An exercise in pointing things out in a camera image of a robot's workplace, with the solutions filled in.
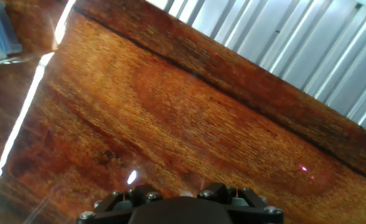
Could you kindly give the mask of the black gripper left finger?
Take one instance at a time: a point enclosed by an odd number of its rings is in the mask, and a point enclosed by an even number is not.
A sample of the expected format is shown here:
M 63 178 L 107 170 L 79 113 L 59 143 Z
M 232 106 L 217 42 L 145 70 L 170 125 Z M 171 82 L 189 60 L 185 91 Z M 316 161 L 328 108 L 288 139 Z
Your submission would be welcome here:
M 150 184 L 138 185 L 126 192 L 113 192 L 93 210 L 81 213 L 76 224 L 128 223 L 137 208 L 163 198 L 163 194 Z

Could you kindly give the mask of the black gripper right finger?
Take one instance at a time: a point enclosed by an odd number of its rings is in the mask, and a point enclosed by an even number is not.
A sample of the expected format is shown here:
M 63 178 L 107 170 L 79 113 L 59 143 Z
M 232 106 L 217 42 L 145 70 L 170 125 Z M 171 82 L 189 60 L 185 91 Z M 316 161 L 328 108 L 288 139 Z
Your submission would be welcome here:
M 197 194 L 197 199 L 209 201 L 217 220 L 228 218 L 227 223 L 283 223 L 282 209 L 268 205 L 267 200 L 250 188 L 228 187 L 212 182 Z

